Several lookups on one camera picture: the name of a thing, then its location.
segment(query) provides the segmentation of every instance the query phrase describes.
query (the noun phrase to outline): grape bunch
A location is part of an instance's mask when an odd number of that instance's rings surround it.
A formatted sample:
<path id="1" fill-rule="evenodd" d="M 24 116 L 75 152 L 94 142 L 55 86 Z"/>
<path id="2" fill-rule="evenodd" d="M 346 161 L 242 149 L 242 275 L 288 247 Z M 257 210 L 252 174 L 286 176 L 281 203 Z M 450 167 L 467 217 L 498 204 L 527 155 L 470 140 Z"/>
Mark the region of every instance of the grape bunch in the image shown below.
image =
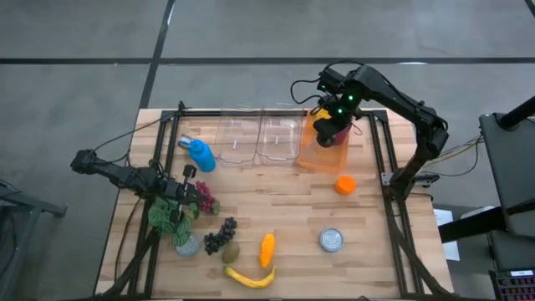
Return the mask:
<path id="1" fill-rule="evenodd" d="M 206 183 L 197 181 L 195 185 L 196 189 L 205 197 L 205 200 L 199 202 L 199 209 L 206 213 L 218 214 L 220 210 L 219 201 L 210 195 L 210 189 L 208 189 Z"/>
<path id="2" fill-rule="evenodd" d="M 220 247 L 223 247 L 225 244 L 231 241 L 236 234 L 237 222 L 234 220 L 234 217 L 229 217 L 225 219 L 225 223 L 221 225 L 219 233 L 214 235 L 214 233 L 209 233 L 204 236 L 204 250 L 211 255 L 212 253 L 217 253 Z"/>

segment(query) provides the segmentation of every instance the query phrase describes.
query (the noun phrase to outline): black chair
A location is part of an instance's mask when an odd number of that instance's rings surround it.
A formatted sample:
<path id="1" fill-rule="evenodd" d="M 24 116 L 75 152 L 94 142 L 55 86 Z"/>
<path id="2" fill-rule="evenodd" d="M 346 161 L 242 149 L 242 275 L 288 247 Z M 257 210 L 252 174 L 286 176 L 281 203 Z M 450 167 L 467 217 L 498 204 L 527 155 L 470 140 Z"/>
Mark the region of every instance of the black chair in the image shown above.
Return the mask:
<path id="1" fill-rule="evenodd" d="M 499 270 L 535 268 L 535 96 L 479 118 L 500 207 L 439 227 L 442 242 L 488 233 Z"/>

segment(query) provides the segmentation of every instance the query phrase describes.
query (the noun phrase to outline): metal can lid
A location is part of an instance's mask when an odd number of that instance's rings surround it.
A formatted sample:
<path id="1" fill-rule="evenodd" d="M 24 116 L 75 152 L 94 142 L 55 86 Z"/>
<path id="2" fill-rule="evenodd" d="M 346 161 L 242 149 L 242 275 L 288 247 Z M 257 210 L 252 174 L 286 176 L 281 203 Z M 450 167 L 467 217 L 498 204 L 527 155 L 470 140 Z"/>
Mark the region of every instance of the metal can lid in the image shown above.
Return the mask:
<path id="1" fill-rule="evenodd" d="M 177 145 L 183 150 L 188 150 L 190 148 L 190 143 L 193 140 L 194 139 L 191 138 L 189 135 L 182 134 L 180 138 L 178 138 Z"/>
<path id="2" fill-rule="evenodd" d="M 319 244 L 327 252 L 337 252 L 344 244 L 342 233 L 334 228 L 325 229 L 319 234 Z"/>

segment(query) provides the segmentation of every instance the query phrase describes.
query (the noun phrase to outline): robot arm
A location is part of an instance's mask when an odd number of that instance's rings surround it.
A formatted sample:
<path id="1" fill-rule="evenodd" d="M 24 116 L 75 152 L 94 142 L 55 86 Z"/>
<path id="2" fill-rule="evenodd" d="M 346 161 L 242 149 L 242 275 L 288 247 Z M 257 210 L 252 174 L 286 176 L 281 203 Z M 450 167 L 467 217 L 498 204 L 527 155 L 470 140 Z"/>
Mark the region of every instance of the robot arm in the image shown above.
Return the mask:
<path id="1" fill-rule="evenodd" d="M 201 197 L 195 186 L 188 183 L 196 174 L 196 168 L 189 164 L 184 166 L 182 183 L 163 176 L 156 161 L 149 161 L 148 167 L 118 166 L 100 159 L 93 150 L 78 151 L 70 167 L 80 174 L 105 176 L 118 188 L 131 189 L 139 196 L 145 193 L 155 194 L 178 201 L 179 205 L 189 205 L 191 198 L 186 196 L 190 194 L 197 196 L 196 200 Z"/>
<path id="2" fill-rule="evenodd" d="M 359 104 L 362 100 L 374 99 L 393 110 L 415 125 L 416 152 L 407 165 L 400 168 L 390 178 L 390 192 L 394 198 L 407 198 L 414 185 L 414 178 L 420 168 L 429 160 L 435 159 L 448 139 L 447 123 L 436 115 L 435 110 L 401 93 L 380 72 L 370 66 L 361 66 L 345 76 L 326 68 L 320 73 L 318 89 L 330 94 L 319 101 L 326 109 L 330 119 L 314 122 L 318 132 L 317 141 L 329 147 L 334 136 L 351 124 L 355 117 L 362 117 Z"/>

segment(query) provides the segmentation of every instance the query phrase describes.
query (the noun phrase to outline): banana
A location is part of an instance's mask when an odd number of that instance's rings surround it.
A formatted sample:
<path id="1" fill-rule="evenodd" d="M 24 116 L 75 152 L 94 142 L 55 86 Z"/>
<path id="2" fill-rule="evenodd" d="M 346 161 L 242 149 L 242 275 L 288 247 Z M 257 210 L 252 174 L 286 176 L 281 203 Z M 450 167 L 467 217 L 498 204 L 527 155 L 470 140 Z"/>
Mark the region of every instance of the banana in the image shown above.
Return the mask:
<path id="1" fill-rule="evenodd" d="M 241 275 L 240 273 L 236 272 L 233 268 L 230 268 L 230 267 L 225 267 L 224 271 L 225 271 L 225 274 L 228 277 L 238 281 L 239 283 L 245 285 L 248 288 L 265 288 L 269 284 L 271 284 L 273 282 L 273 280 L 275 280 L 275 267 L 274 266 L 273 266 L 273 269 L 271 270 L 270 274 L 267 275 L 262 280 L 249 279 L 249 278 Z"/>

